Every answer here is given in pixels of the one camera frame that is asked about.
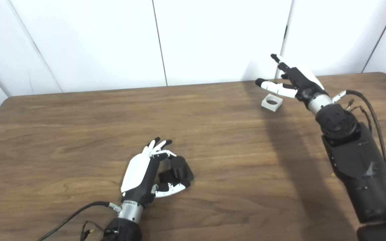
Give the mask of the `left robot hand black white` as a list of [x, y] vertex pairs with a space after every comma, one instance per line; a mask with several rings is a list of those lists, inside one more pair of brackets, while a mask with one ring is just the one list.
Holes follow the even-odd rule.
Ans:
[[130, 160], [120, 187], [122, 205], [145, 208], [190, 187], [194, 174], [183, 156], [166, 149], [171, 143], [157, 137]]

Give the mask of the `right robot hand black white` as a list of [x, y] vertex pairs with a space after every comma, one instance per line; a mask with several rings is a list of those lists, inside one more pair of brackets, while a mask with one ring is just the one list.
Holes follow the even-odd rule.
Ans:
[[299, 67], [290, 67], [280, 55], [271, 54], [270, 56], [277, 63], [277, 68], [283, 72], [281, 78], [288, 80], [290, 84], [258, 78], [255, 81], [258, 87], [280, 96], [296, 98], [303, 103], [308, 103], [320, 95], [328, 96], [323, 85], [313, 73], [303, 71]]

